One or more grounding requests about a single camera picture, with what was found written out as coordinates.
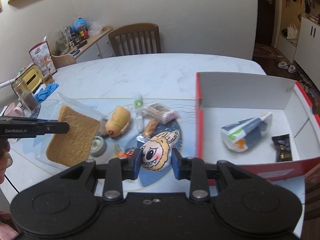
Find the small white bottle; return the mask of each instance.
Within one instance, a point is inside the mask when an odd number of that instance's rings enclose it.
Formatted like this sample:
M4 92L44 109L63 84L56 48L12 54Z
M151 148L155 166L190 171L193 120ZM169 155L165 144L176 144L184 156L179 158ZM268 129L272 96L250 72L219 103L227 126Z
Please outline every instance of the small white bottle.
M134 101L134 109L135 109L135 123L138 132L143 131L143 117L142 117L142 95L141 94L136 94L133 98Z

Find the white cabinet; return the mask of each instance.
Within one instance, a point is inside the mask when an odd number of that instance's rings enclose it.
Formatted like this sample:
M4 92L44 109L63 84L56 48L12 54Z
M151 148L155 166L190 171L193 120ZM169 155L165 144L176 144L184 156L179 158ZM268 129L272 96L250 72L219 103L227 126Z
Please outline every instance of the white cabinet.
M109 48L103 55L102 58L114 57L115 53L112 48Z
M103 36L100 40L97 41L97 44L101 54L104 54L111 47L109 35Z
M102 55L98 48L97 43L92 44L84 53L82 53L77 59L76 62L85 62L95 59L101 59Z
M294 60L320 89L320 27L304 17Z
M279 35L277 49L290 61L293 62L293 57L296 52L296 47L284 36Z

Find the dark snack package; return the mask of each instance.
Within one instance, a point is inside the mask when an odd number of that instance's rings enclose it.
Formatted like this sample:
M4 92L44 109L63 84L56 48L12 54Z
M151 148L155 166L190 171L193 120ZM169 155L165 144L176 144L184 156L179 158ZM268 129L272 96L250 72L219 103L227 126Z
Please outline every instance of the dark snack package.
M289 134L273 136L272 141L277 150L277 162L292 161Z

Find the box on shelf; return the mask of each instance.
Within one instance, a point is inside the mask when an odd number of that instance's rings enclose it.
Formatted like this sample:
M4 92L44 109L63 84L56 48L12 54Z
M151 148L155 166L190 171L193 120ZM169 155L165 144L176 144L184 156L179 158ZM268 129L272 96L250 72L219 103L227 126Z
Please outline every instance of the box on shelf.
M304 175L320 163L320 118L294 80L247 73L199 72L196 76L196 156L227 160L269 180ZM223 126L273 113L271 130L252 149L229 150ZM273 136L290 135L292 161L276 162Z

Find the packaged snack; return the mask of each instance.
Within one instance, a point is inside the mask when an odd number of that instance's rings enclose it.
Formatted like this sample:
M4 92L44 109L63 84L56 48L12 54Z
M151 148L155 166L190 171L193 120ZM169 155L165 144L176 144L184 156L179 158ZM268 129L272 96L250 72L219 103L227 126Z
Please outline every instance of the packaged snack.
M166 124L173 119L178 118L178 112L167 108L159 103L148 104L144 109L144 114L151 115L162 124Z
M152 118L142 133L143 137L152 136L157 128L158 123L159 122L156 119Z
M277 162L292 161L289 134L273 136L272 141L277 150Z
M271 128L272 113L242 120L221 128L223 143L236 152L254 147Z

